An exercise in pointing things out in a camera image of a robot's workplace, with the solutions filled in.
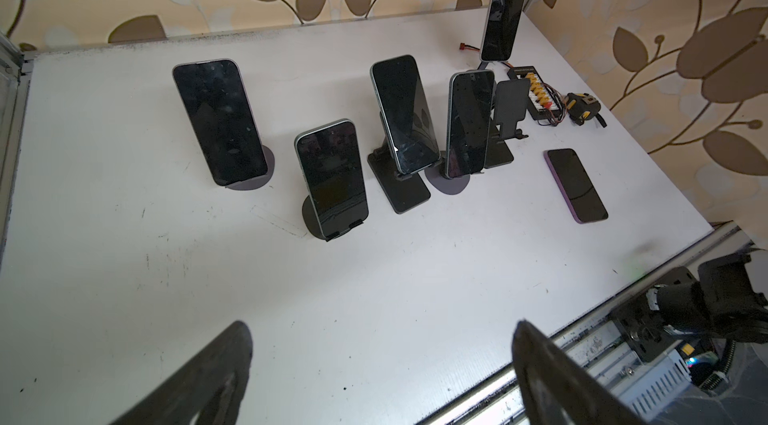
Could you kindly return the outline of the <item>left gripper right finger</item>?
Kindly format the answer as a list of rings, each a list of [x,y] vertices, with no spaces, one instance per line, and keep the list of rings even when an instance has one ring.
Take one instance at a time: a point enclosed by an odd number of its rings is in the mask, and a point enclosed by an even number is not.
[[[526,320],[516,326],[512,358],[531,424],[643,422]]]

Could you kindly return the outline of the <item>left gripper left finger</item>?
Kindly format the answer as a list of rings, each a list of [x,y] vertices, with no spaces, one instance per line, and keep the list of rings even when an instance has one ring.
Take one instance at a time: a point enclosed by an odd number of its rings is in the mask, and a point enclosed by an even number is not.
[[[235,321],[116,424],[234,424],[249,380],[253,341]]]

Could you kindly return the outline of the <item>purple edged black phone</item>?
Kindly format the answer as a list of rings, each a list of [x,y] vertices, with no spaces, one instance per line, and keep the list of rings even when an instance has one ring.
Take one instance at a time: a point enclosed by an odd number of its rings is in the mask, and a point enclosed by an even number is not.
[[[608,211],[573,149],[550,149],[544,151],[543,156],[577,223],[608,219]]]

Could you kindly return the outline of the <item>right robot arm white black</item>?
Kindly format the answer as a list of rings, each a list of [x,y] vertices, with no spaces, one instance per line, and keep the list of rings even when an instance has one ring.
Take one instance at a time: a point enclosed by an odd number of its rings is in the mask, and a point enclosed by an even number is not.
[[[767,341],[767,297],[753,289],[746,265],[754,249],[676,267],[614,308],[609,318],[644,363],[684,338]]]

